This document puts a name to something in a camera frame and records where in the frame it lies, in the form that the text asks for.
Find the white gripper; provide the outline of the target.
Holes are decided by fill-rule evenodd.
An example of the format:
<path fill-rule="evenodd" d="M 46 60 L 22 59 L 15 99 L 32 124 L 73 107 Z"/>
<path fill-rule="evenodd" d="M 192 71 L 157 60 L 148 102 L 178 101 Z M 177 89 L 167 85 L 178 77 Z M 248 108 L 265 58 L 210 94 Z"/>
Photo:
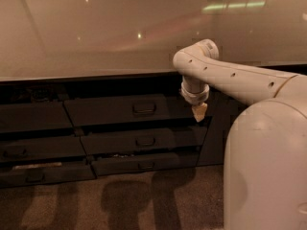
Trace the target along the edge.
<path fill-rule="evenodd" d="M 180 94 L 186 102 L 192 105 L 192 112 L 197 122 L 204 119 L 207 110 L 207 104 L 205 101 L 209 98 L 209 85 L 206 84 L 202 91 L 199 93 L 192 93 L 188 88 L 181 84 Z"/>

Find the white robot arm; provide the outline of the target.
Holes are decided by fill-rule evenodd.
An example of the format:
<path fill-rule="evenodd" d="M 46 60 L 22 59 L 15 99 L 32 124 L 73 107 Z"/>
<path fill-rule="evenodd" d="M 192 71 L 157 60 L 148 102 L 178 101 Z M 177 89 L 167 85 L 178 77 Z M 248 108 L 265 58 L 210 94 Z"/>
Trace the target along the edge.
<path fill-rule="evenodd" d="M 307 76 L 224 62 L 205 39 L 177 51 L 181 94 L 210 88 L 246 104 L 224 155 L 224 230 L 307 230 Z"/>

